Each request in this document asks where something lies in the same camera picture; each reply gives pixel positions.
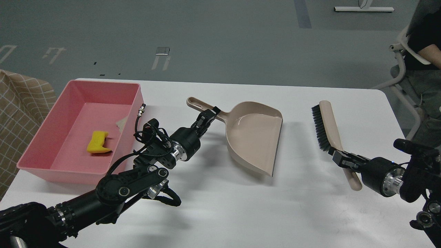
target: chair armrest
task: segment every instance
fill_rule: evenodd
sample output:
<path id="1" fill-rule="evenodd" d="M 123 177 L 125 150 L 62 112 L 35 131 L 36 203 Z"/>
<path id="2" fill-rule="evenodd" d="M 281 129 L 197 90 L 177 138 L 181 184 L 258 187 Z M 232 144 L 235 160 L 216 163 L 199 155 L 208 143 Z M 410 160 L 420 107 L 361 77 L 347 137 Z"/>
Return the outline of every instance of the chair armrest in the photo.
<path id="1" fill-rule="evenodd" d="M 409 40 L 410 36 L 407 36 L 407 29 L 409 28 L 409 25 L 407 25 L 402 31 L 401 33 L 398 35 L 397 37 L 397 41 L 406 49 L 406 51 L 412 55 L 415 59 L 417 59 L 419 62 L 421 62 L 422 64 L 431 64 L 429 61 L 427 61 L 426 59 L 424 59 L 423 57 L 421 57 L 420 55 L 418 55 L 417 53 L 415 53 L 414 50 L 412 50 L 409 45 L 407 45 L 407 42 Z"/>

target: yellow object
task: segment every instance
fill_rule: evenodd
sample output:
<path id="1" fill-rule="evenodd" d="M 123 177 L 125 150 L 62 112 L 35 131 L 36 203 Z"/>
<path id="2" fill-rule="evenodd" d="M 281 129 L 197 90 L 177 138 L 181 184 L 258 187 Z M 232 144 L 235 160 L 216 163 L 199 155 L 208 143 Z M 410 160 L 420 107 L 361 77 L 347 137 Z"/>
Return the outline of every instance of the yellow object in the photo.
<path id="1" fill-rule="evenodd" d="M 104 139 L 109 135 L 108 132 L 105 131 L 94 131 L 92 134 L 92 139 L 87 145 L 87 151 L 90 153 L 105 153 L 110 152 L 109 148 L 103 147 Z"/>

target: beige brush handle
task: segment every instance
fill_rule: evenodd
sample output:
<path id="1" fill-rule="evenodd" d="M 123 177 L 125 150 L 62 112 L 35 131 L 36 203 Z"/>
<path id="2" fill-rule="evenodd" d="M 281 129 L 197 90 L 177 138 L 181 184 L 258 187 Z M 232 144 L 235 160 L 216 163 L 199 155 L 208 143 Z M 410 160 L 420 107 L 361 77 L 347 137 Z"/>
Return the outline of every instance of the beige brush handle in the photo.
<path id="1" fill-rule="evenodd" d="M 323 100 L 319 102 L 319 105 L 323 125 L 325 126 L 326 137 L 328 137 L 329 143 L 332 147 L 338 150 L 343 150 L 331 103 Z M 361 184 L 360 179 L 355 171 L 347 168 L 343 168 L 343 171 L 351 189 L 359 191 L 363 188 L 363 185 Z"/>
<path id="2" fill-rule="evenodd" d="M 195 110 L 200 111 L 200 112 L 205 111 L 207 109 L 214 108 L 210 104 L 208 104 L 206 102 L 203 102 L 203 101 L 201 101 L 201 100 L 199 100 L 199 99 L 197 99 L 195 97 L 187 98 L 187 105 L 189 107 L 191 107 L 192 109 L 195 109 Z M 220 121 L 222 121 L 224 123 L 227 123 L 228 113 L 221 110 L 220 113 L 217 114 L 216 119 L 218 119 L 218 120 L 220 120 Z"/>

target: brush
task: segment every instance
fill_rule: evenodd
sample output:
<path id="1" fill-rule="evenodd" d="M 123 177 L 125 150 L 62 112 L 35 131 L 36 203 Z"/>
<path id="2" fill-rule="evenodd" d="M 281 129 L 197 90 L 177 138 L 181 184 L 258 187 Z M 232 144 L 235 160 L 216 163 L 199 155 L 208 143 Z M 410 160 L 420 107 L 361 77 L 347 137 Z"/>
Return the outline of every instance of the brush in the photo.
<path id="1" fill-rule="evenodd" d="M 312 107 L 312 116 L 320 149 L 329 151 L 331 147 L 334 147 L 343 151 L 331 103 L 326 100 L 320 101 L 317 106 Z M 363 186 L 355 171 L 347 168 L 343 168 L 343 171 L 351 189 L 361 190 Z"/>

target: person's arm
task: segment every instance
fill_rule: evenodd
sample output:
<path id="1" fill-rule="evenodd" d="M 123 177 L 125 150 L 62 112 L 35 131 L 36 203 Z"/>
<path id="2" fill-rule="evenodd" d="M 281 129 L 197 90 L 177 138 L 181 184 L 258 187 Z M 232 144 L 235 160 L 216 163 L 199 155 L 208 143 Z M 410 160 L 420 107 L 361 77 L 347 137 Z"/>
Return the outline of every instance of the person's arm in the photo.
<path id="1" fill-rule="evenodd" d="M 435 44 L 431 44 L 418 52 L 418 55 L 431 62 L 441 70 L 441 51 Z"/>

